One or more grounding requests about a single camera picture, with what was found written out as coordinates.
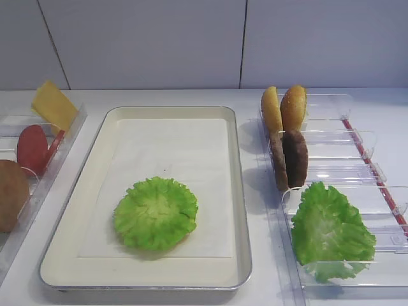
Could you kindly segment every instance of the tray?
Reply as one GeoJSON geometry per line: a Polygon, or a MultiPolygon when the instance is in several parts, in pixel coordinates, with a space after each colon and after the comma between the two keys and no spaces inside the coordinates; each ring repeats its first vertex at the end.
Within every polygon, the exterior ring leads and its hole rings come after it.
{"type": "MultiPolygon", "coordinates": [[[[77,105],[76,107],[78,108],[78,114],[71,123],[70,129],[65,132],[64,138],[47,166],[46,172],[42,176],[28,178],[30,197],[20,211],[16,226],[11,233],[0,234],[0,285],[3,283],[31,224],[35,220],[38,210],[41,208],[85,121],[87,116],[85,108],[82,105],[77,105]]],[[[50,145],[55,138],[55,135],[52,134],[51,124],[44,122],[43,119],[37,116],[2,113],[0,117],[0,159],[17,160],[16,149],[18,138],[20,133],[31,124],[37,124],[42,127],[47,137],[48,145],[50,145]]]]}
{"type": "MultiPolygon", "coordinates": [[[[386,177],[378,164],[373,164],[376,135],[370,131],[357,131],[349,122],[348,115],[333,107],[333,95],[319,95],[321,113],[310,115],[302,127],[309,150],[309,172],[303,187],[290,189],[284,194],[275,186],[272,153],[269,149],[268,133],[259,113],[259,130],[269,173],[273,198],[276,205],[266,204],[269,219],[277,218],[283,242],[287,266],[279,267],[280,275],[287,275],[294,289],[294,304],[307,305],[309,298],[396,298],[406,297],[408,290],[408,206],[407,186],[387,186],[386,177]],[[300,194],[308,184],[322,181],[326,186],[336,187],[344,193],[352,205],[359,208],[363,222],[377,238],[374,260],[357,262],[367,264],[367,269],[353,279],[330,279],[320,283],[314,278],[317,267],[332,265],[351,266],[356,262],[319,261],[301,266],[291,245],[291,218],[296,213],[300,194]]],[[[350,96],[346,103],[352,101],[350,96]]],[[[316,97],[308,95],[308,103],[314,104],[316,97]]]]}
{"type": "Polygon", "coordinates": [[[109,111],[40,266],[54,289],[238,289],[252,270],[235,114],[225,107],[109,111]],[[121,246],[113,209],[135,182],[173,178],[197,196],[197,228],[152,257],[121,246]]]}

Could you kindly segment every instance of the red strip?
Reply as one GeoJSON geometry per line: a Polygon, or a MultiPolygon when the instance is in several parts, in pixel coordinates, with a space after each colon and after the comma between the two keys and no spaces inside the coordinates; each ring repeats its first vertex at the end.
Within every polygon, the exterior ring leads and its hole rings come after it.
{"type": "Polygon", "coordinates": [[[41,175],[44,175],[48,168],[48,164],[51,162],[51,159],[54,158],[55,153],[57,152],[59,145],[61,144],[62,139],[65,136],[65,131],[60,130],[57,134],[57,136],[54,138],[53,142],[51,143],[51,146],[48,148],[47,153],[45,154],[45,158],[43,161],[43,169],[41,175]]]}
{"type": "MultiPolygon", "coordinates": [[[[351,129],[352,130],[351,134],[352,134],[352,137],[354,139],[354,143],[356,144],[358,152],[360,153],[361,157],[363,158],[364,163],[371,164],[371,159],[368,158],[367,156],[365,156],[364,147],[359,141],[357,141],[357,139],[358,139],[357,134],[354,132],[353,128],[351,127],[351,124],[350,124],[349,120],[348,119],[342,119],[342,122],[343,122],[343,125],[344,125],[344,127],[346,129],[351,129]]],[[[372,173],[374,174],[375,179],[377,181],[377,186],[382,187],[382,188],[380,188],[381,194],[382,194],[382,196],[384,196],[384,199],[386,200],[389,208],[391,209],[392,212],[395,212],[396,211],[395,209],[397,208],[397,204],[395,204],[393,197],[391,196],[388,189],[385,187],[385,184],[379,180],[379,174],[376,172],[375,169],[372,169],[372,173]]],[[[399,213],[397,215],[396,214],[393,214],[393,215],[394,215],[395,219],[397,220],[398,224],[402,225],[402,228],[403,228],[403,230],[405,232],[405,235],[408,237],[407,221],[399,213]]]]}

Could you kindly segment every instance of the white tray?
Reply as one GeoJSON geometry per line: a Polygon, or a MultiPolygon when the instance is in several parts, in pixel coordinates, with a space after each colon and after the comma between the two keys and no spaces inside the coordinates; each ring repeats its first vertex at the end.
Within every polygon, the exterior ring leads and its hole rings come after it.
{"type": "Polygon", "coordinates": [[[225,107],[108,112],[40,266],[57,289],[225,289],[252,270],[235,114],[225,107]],[[114,208],[135,182],[160,176],[198,199],[197,228],[174,250],[126,249],[114,208]]]}

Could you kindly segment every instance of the clear plastic container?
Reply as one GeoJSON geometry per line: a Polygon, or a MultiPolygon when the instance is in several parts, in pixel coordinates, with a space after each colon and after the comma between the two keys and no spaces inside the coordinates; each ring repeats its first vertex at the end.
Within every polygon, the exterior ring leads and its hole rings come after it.
{"type": "Polygon", "coordinates": [[[386,177],[377,163],[343,166],[311,164],[307,170],[305,183],[312,182],[372,185],[377,182],[385,183],[386,177]]]}
{"type": "MultiPolygon", "coordinates": [[[[330,101],[330,96],[321,95],[321,102],[330,101]]],[[[333,109],[322,108],[321,113],[315,113],[303,125],[302,134],[309,151],[308,176],[304,186],[290,189],[284,194],[275,186],[268,131],[262,117],[258,118],[264,147],[264,154],[259,159],[265,162],[272,197],[276,201],[267,203],[266,211],[269,220],[276,220],[279,225],[287,263],[279,267],[281,281],[290,280],[294,290],[293,305],[307,305],[309,297],[407,298],[408,187],[385,185],[386,177],[379,165],[371,162],[376,135],[353,129],[348,115],[343,116],[333,109]],[[291,218],[301,202],[302,191],[312,182],[324,182],[326,187],[336,187],[347,196],[350,204],[359,209],[364,224],[377,239],[374,260],[299,264],[293,252],[291,218]],[[348,268],[364,265],[364,269],[355,278],[329,279],[328,282],[316,280],[316,270],[333,269],[336,265],[348,268]]]]}
{"type": "MultiPolygon", "coordinates": [[[[38,210],[48,194],[51,185],[65,161],[69,150],[77,134],[79,133],[82,124],[87,116],[83,106],[76,106],[78,114],[71,123],[68,131],[65,131],[59,146],[47,165],[47,170],[41,176],[33,175],[28,177],[30,196],[23,206],[18,221],[11,233],[0,234],[0,285],[4,281],[8,270],[15,256],[17,255],[24,238],[33,223],[38,210]]],[[[0,120],[0,159],[9,159],[17,161],[17,143],[20,133],[28,126],[37,124],[44,130],[47,137],[48,146],[51,145],[55,139],[52,134],[52,124],[44,122],[44,120],[37,116],[26,115],[7,115],[4,114],[0,120]]]]}
{"type": "MultiPolygon", "coordinates": [[[[282,101],[283,96],[278,94],[279,101],[282,101]]],[[[353,97],[348,94],[307,94],[305,121],[348,119],[352,104],[353,97]]]]}

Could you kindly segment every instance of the white wall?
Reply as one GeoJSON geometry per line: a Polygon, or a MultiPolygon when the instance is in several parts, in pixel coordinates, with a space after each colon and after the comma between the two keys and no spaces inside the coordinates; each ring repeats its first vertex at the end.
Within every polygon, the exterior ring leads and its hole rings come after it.
{"type": "Polygon", "coordinates": [[[408,86],[407,0],[249,0],[242,87],[408,86]]]}
{"type": "Polygon", "coordinates": [[[35,0],[0,0],[0,90],[33,89],[44,79],[67,89],[35,0]]]}
{"type": "Polygon", "coordinates": [[[72,89],[238,88],[245,0],[40,0],[72,89]]]}
{"type": "Polygon", "coordinates": [[[0,90],[408,87],[407,0],[38,2],[0,0],[0,90]]]}

